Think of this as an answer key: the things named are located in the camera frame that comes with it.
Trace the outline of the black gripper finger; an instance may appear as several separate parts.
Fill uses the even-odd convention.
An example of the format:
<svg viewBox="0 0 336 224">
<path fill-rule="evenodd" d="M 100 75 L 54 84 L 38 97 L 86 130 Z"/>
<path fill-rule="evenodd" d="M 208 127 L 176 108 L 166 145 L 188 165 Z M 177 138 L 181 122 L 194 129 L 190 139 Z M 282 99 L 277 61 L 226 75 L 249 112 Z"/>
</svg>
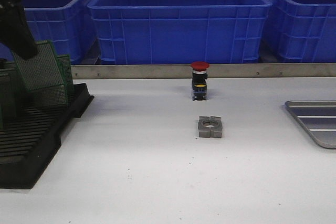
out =
<svg viewBox="0 0 336 224">
<path fill-rule="evenodd" d="M 37 45 L 20 3 L 1 3 L 1 43 L 24 60 L 37 55 Z"/>
</svg>

